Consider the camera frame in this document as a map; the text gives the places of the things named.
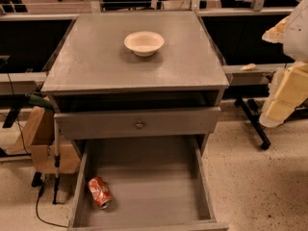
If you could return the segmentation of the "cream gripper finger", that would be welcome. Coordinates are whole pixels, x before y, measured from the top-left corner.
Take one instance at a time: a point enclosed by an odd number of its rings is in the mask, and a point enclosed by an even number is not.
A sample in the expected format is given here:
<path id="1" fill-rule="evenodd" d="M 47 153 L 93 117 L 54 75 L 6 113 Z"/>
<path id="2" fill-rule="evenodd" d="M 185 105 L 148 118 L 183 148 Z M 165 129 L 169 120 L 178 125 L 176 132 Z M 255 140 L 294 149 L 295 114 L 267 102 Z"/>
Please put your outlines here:
<path id="1" fill-rule="evenodd" d="M 286 28 L 286 23 L 289 17 L 286 16 L 280 20 L 275 26 L 266 30 L 262 35 L 262 40 L 270 43 L 283 43 L 284 42 L 284 32 Z"/>
<path id="2" fill-rule="evenodd" d="M 269 84 L 259 122 L 268 128 L 281 125 L 308 98 L 308 64 L 279 68 Z"/>

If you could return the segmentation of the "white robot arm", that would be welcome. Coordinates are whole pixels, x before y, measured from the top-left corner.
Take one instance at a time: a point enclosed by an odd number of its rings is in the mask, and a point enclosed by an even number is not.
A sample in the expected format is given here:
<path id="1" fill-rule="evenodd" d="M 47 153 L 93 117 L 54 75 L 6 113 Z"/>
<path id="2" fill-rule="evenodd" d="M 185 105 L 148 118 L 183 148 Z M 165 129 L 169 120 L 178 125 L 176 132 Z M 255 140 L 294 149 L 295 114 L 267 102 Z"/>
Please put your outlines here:
<path id="1" fill-rule="evenodd" d="M 308 98 L 308 0 L 265 31 L 262 40 L 282 43 L 283 53 L 295 62 L 278 69 L 269 84 L 259 122 L 268 128 L 281 125 Z"/>

